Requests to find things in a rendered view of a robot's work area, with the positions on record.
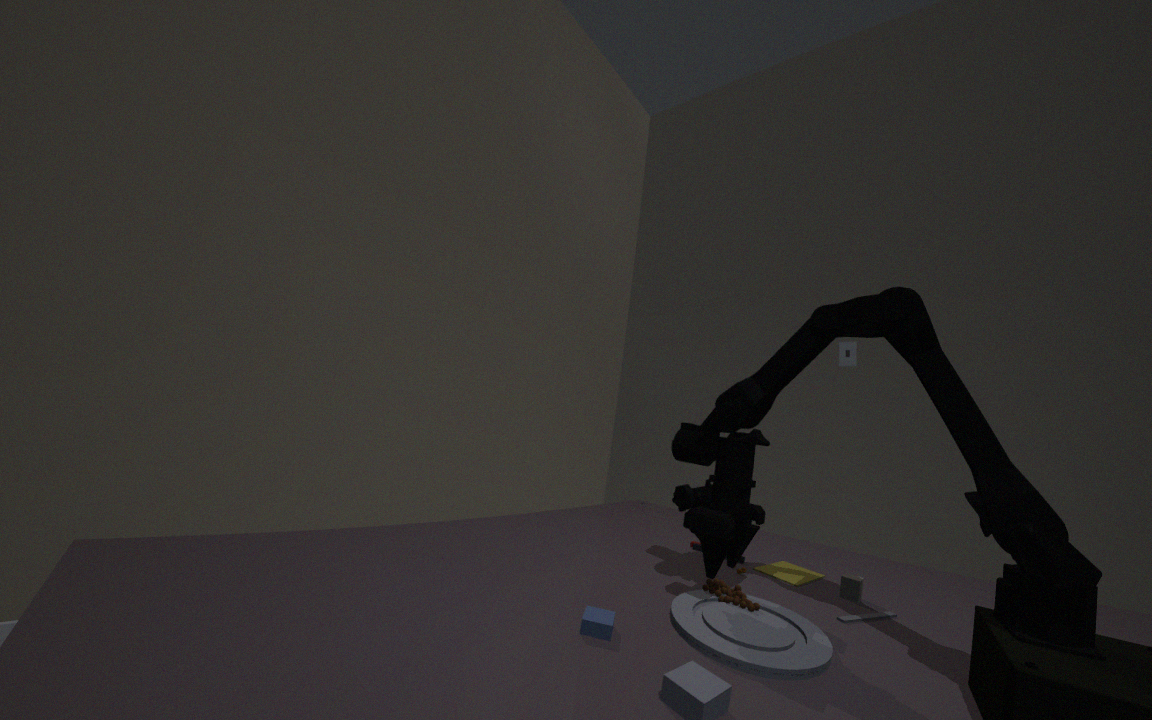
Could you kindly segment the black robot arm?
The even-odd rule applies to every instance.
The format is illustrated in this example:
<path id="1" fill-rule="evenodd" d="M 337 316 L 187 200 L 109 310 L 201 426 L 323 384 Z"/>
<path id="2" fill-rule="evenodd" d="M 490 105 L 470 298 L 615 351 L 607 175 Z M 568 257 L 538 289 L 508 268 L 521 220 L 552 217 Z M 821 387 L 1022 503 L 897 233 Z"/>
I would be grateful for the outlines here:
<path id="1" fill-rule="evenodd" d="M 673 439 L 677 461 L 753 475 L 755 445 L 771 446 L 753 429 L 774 397 L 836 338 L 886 338 L 914 366 L 938 414 L 972 469 L 977 491 L 964 493 L 984 536 L 1018 564 L 996 578 L 998 623 L 1016 641 L 1106 661 L 1094 647 L 1098 582 L 1102 577 L 1068 541 L 1068 529 L 1041 493 L 1011 464 L 1005 447 L 948 363 L 918 293 L 890 287 L 879 295 L 817 306 L 812 318 L 749 376 L 717 397 L 700 427 L 682 420 Z M 740 429 L 753 429 L 749 433 Z M 721 432 L 730 433 L 727 438 Z"/>

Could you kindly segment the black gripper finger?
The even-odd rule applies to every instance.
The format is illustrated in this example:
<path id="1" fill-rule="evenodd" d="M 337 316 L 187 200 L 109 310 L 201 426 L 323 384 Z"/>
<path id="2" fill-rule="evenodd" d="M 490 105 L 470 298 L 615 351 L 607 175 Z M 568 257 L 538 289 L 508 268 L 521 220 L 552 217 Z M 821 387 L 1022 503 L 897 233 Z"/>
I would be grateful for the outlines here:
<path id="1" fill-rule="evenodd" d="M 753 541 L 756 530 L 760 530 L 760 526 L 753 524 L 745 526 L 735 523 L 735 530 L 733 530 L 733 537 L 735 538 L 733 538 L 730 551 L 727 553 L 727 566 L 735 568 L 742 553 L 748 548 L 748 544 Z"/>
<path id="2" fill-rule="evenodd" d="M 717 538 L 717 536 L 700 533 L 698 530 L 690 530 L 694 536 L 698 536 L 702 544 L 703 560 L 705 568 L 707 568 L 707 570 L 705 570 L 705 573 L 707 573 L 707 577 L 710 579 L 717 578 L 717 571 L 721 569 L 723 558 L 726 558 L 726 553 L 730 551 L 733 538 L 735 537 L 732 536 L 730 538 L 722 539 Z"/>

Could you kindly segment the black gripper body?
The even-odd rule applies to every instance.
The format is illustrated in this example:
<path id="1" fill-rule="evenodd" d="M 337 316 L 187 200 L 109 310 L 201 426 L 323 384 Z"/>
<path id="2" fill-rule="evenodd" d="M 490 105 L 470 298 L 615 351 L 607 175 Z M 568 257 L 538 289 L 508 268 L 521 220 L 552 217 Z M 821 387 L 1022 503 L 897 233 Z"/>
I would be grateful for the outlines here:
<path id="1" fill-rule="evenodd" d="M 749 526 L 756 521 L 758 525 L 764 524 L 761 505 L 750 503 L 751 488 L 756 487 L 753 475 L 717 469 L 708 482 L 713 483 L 712 506 L 685 511 L 685 529 L 726 539 L 733 536 L 735 523 Z"/>

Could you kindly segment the yellow flat rectangular sheet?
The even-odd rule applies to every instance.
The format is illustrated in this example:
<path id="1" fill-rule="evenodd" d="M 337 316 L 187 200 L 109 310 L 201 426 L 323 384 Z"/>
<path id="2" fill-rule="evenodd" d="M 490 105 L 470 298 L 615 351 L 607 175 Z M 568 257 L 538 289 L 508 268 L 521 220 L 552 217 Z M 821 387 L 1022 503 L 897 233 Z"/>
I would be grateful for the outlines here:
<path id="1" fill-rule="evenodd" d="M 759 568 L 753 568 L 753 569 L 755 571 L 760 571 L 761 574 L 764 573 L 765 575 L 768 575 L 768 577 L 780 579 L 780 582 L 782 579 L 782 582 L 788 583 L 790 585 L 795 585 L 795 588 L 797 588 L 797 585 L 803 585 L 809 582 L 817 582 L 817 579 L 823 579 L 824 577 L 826 577 L 826 575 L 823 575 L 820 573 L 810 571 L 806 568 L 805 569 L 801 568 L 801 566 L 799 568 L 797 568 L 796 564 L 791 564 L 791 562 L 785 562 L 785 561 L 772 562 L 772 564 L 764 564 L 759 566 Z"/>

